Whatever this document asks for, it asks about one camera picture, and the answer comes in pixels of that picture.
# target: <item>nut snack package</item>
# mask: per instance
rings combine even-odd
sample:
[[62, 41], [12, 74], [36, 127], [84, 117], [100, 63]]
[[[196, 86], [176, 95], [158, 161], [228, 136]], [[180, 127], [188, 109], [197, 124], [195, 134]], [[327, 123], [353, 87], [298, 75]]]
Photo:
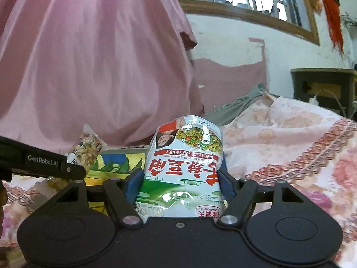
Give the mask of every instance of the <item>nut snack package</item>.
[[224, 203], [217, 170], [223, 156], [219, 127], [197, 116], [160, 126], [145, 160], [145, 178], [135, 209], [149, 216], [212, 217]]
[[99, 152], [105, 150], [108, 150], [106, 143], [88, 124], [85, 124], [81, 137], [66, 154], [67, 162], [82, 165], [88, 173]]

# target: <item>gray cloth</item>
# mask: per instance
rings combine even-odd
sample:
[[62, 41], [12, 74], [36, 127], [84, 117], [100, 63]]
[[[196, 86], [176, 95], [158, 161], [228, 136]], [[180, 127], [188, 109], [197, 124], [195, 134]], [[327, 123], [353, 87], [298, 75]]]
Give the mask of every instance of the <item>gray cloth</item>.
[[265, 90], [265, 87], [260, 83], [252, 88], [247, 95], [239, 97], [233, 103], [215, 109], [206, 114], [204, 118], [219, 127], [227, 125], [264, 95], [262, 89]]

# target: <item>pink floral bedspread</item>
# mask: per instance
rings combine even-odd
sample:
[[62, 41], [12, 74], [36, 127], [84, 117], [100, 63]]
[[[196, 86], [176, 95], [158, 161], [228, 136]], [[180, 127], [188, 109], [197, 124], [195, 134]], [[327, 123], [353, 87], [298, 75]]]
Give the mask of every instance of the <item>pink floral bedspread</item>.
[[0, 247], [17, 246], [17, 229], [31, 214], [30, 205], [39, 195], [34, 185], [42, 180], [43, 178], [13, 175], [11, 182], [3, 182], [8, 192], [8, 202], [4, 206]]
[[222, 130], [228, 171], [262, 185], [290, 182], [341, 225], [335, 262], [357, 267], [357, 124], [280, 97], [257, 101]]

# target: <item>metal screw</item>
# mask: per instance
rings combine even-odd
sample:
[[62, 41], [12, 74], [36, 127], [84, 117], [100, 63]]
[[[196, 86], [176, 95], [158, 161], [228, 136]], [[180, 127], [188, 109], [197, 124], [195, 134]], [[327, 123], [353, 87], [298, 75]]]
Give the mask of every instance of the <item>metal screw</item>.
[[238, 222], [238, 219], [236, 216], [226, 215], [221, 217], [221, 222], [226, 225], [233, 225]]
[[176, 227], [178, 228], [184, 228], [185, 224], [184, 223], [176, 223]]
[[125, 218], [123, 218], [123, 223], [127, 225], [136, 225], [140, 223], [140, 218], [138, 218], [137, 216], [126, 216]]

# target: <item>pink dress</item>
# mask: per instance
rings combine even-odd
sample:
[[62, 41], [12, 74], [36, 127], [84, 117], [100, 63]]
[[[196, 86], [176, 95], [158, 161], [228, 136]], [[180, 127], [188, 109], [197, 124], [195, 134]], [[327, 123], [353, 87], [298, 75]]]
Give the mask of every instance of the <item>pink dress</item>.
[[66, 152], [88, 123], [110, 147], [203, 112], [177, 0], [0, 0], [0, 135]]

